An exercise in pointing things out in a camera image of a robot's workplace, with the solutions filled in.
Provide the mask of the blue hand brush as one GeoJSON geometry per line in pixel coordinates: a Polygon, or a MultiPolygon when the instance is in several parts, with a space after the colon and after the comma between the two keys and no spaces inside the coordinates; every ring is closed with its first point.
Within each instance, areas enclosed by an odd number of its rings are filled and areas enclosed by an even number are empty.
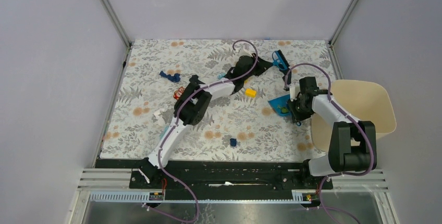
{"type": "Polygon", "coordinates": [[[283,73],[283,80],[287,76],[287,84],[291,84],[291,72],[289,71],[290,65],[288,64],[285,56],[281,50],[274,51],[272,53],[273,66],[277,67],[281,73],[283,73]]]}

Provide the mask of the blue dustpan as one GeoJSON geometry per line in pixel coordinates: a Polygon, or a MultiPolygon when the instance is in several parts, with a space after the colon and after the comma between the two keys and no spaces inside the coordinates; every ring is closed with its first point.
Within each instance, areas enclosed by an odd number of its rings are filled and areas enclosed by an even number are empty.
{"type": "Polygon", "coordinates": [[[268,101],[270,107],[275,111],[275,113],[276,113],[277,115],[279,115],[279,116],[281,116],[281,117],[291,117],[291,121],[292,121],[292,123],[294,123],[296,126],[300,127],[300,126],[302,125],[302,123],[299,122],[299,121],[295,121],[295,120],[294,120],[294,116],[292,115],[292,113],[291,113],[291,111],[290,111],[290,109],[289,109],[289,102],[291,102],[291,101],[290,101],[290,95],[289,95],[289,94],[284,95],[284,96],[280,96],[280,97],[278,97],[278,98],[275,98],[275,99],[272,99],[272,100],[269,100],[269,101],[268,101]],[[286,107],[286,108],[289,110],[289,113],[286,114],[286,115],[281,115],[281,114],[279,113],[279,108],[280,108],[280,107],[286,107]]]}

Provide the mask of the beige waste bin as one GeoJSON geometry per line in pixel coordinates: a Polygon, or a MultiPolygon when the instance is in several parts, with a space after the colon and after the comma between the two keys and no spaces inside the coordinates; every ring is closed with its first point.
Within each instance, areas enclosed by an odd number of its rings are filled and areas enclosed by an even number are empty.
{"type": "MultiPolygon", "coordinates": [[[[387,90],[374,82],[336,80],[331,84],[331,94],[340,106],[354,119],[371,121],[375,125],[376,139],[395,131],[397,123],[387,90]]],[[[331,117],[324,112],[311,118],[311,140],[323,152],[329,149],[332,134],[331,117]]]]}

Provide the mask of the dark blue paper scrap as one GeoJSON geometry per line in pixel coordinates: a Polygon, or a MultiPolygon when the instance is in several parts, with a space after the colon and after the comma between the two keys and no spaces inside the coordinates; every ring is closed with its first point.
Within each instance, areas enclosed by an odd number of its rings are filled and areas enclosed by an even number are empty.
{"type": "Polygon", "coordinates": [[[237,139],[235,139],[235,138],[231,138],[231,139],[229,140],[229,144],[230,144],[231,147],[237,147],[237,146],[239,145],[239,142],[238,142],[237,139]]]}

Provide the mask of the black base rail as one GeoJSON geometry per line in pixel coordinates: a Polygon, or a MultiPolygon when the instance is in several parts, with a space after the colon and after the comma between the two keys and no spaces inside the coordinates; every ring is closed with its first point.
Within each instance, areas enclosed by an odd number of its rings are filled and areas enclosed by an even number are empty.
{"type": "Polygon", "coordinates": [[[315,194],[322,177],[303,163],[180,161],[164,170],[145,160],[132,172],[130,189],[159,190],[166,200],[292,200],[293,191],[315,194]]]}

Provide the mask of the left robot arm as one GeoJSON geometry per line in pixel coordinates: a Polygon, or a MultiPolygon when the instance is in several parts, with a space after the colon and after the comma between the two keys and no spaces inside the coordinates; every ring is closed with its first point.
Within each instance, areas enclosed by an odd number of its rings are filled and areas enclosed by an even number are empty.
{"type": "Polygon", "coordinates": [[[198,76],[193,76],[174,105],[173,118],[165,134],[139,168],[142,182],[149,188],[160,185],[162,175],[158,170],[167,165],[171,152],[186,131],[203,119],[211,101],[239,92],[249,77],[260,76],[272,66],[272,62],[256,54],[243,55],[221,79],[211,84],[202,83],[198,76]]]}

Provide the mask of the floral tablecloth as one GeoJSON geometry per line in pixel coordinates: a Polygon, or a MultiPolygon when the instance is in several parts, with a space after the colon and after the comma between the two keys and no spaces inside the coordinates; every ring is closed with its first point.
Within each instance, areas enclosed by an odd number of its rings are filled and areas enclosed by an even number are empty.
{"type": "MultiPolygon", "coordinates": [[[[233,40],[142,40],[133,43],[112,117],[101,148],[101,159],[142,159],[155,149],[174,114],[174,92],[192,75],[205,83],[218,80],[238,61],[246,43],[233,40]],[[173,83],[159,75],[179,73],[173,83]],[[163,108],[162,119],[153,115],[163,108]]],[[[277,115],[268,101],[285,95],[283,74],[271,67],[250,77],[241,90],[210,102],[199,124],[192,126],[171,153],[173,160],[293,161],[324,155],[311,140],[310,121],[300,127],[277,115]],[[238,140],[231,147],[229,140],[238,140]]]]}

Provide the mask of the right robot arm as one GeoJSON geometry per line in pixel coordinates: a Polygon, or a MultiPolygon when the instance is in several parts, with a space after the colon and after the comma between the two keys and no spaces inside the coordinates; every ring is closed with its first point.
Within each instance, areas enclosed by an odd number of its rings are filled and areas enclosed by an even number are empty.
{"type": "Polygon", "coordinates": [[[311,189],[320,176],[363,176],[376,165],[375,126],[352,116],[333,97],[330,89],[320,89],[315,77],[302,78],[288,85],[287,100],[292,122],[299,123],[319,115],[331,127],[329,149],[325,156],[310,159],[308,169],[300,172],[300,184],[311,189]]]}

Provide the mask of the yellow toy brick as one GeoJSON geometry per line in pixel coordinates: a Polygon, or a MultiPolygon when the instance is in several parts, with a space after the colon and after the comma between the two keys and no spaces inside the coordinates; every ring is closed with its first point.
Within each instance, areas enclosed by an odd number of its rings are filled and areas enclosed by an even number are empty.
{"type": "Polygon", "coordinates": [[[257,91],[253,90],[253,89],[249,89],[247,88],[244,92],[245,96],[250,97],[250,98],[256,98],[257,95],[257,91]]]}

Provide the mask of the red toy robot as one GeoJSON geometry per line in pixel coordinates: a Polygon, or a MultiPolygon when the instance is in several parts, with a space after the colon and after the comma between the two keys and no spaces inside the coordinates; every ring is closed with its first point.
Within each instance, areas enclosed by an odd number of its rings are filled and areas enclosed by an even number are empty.
{"type": "Polygon", "coordinates": [[[185,88],[181,86],[178,90],[176,90],[174,92],[173,98],[175,100],[179,100],[184,91],[185,91],[185,88]]]}

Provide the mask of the green paper scrap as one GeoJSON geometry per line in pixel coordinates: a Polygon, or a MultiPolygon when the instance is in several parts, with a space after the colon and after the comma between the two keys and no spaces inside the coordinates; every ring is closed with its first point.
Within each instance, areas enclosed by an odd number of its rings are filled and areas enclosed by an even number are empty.
{"type": "Polygon", "coordinates": [[[286,107],[280,107],[280,108],[279,108],[279,113],[280,113],[281,115],[286,115],[286,114],[289,113],[289,110],[288,110],[286,107]]]}

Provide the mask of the long dark blue scrap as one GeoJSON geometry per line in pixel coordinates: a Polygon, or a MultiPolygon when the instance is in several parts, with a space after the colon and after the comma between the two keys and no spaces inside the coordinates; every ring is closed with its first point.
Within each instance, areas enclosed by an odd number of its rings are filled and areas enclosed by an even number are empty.
{"type": "Polygon", "coordinates": [[[161,77],[163,77],[163,78],[165,78],[165,79],[167,79],[167,80],[173,82],[173,83],[178,83],[178,82],[180,82],[180,80],[181,80],[181,77],[180,77],[180,74],[179,74],[179,73],[168,74],[168,73],[165,73],[164,71],[161,71],[161,72],[159,73],[159,75],[160,75],[161,77]]]}

